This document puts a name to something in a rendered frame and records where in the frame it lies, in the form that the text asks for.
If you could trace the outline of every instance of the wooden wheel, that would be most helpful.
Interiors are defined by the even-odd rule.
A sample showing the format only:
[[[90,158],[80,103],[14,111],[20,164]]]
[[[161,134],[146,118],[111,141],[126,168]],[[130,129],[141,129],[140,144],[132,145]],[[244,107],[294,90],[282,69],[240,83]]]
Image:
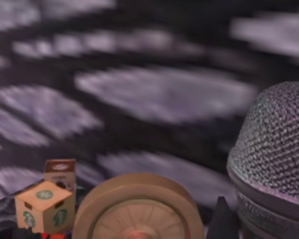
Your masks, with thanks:
[[[179,184],[149,173],[125,174],[94,188],[75,218],[72,239],[198,239],[203,224]]]

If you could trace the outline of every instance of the microphone body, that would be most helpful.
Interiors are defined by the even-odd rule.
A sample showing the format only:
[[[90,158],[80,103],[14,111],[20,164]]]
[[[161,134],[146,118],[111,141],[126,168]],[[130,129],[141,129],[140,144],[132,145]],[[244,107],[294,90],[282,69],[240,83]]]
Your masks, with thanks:
[[[299,82],[259,95],[227,170],[245,239],[299,239]]]

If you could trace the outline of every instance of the small box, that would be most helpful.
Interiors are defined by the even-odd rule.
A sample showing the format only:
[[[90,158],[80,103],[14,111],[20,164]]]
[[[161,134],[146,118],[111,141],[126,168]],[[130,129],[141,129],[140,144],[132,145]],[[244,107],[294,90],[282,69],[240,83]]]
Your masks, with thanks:
[[[49,159],[46,161],[44,180],[75,194],[75,159]]]
[[[14,200],[19,228],[61,234],[73,227],[75,196],[54,183],[43,181],[19,193]]]

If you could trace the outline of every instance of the box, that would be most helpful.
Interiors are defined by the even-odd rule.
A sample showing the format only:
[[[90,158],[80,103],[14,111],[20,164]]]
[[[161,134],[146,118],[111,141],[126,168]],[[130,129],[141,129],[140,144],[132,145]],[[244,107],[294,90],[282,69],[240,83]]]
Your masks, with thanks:
[[[75,159],[50,159],[46,161],[44,180],[75,194]]]
[[[64,233],[75,217],[73,193],[43,181],[14,197],[17,225],[34,233]]]

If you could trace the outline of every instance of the starbucks logo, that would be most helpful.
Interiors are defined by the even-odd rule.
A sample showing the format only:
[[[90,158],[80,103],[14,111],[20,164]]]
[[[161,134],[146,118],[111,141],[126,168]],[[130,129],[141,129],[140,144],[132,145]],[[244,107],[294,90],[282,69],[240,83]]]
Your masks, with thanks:
[[[60,163],[60,164],[56,164],[56,165],[52,166],[52,168],[57,171],[63,171],[63,170],[68,169],[69,165]]]
[[[54,225],[56,227],[62,225],[66,221],[67,214],[68,212],[65,209],[58,211],[53,218]]]
[[[29,212],[23,212],[23,220],[25,224],[31,228],[35,227],[35,219]]]
[[[43,190],[43,191],[37,192],[36,197],[38,199],[47,200],[47,199],[50,199],[53,197],[53,193],[48,190]]]

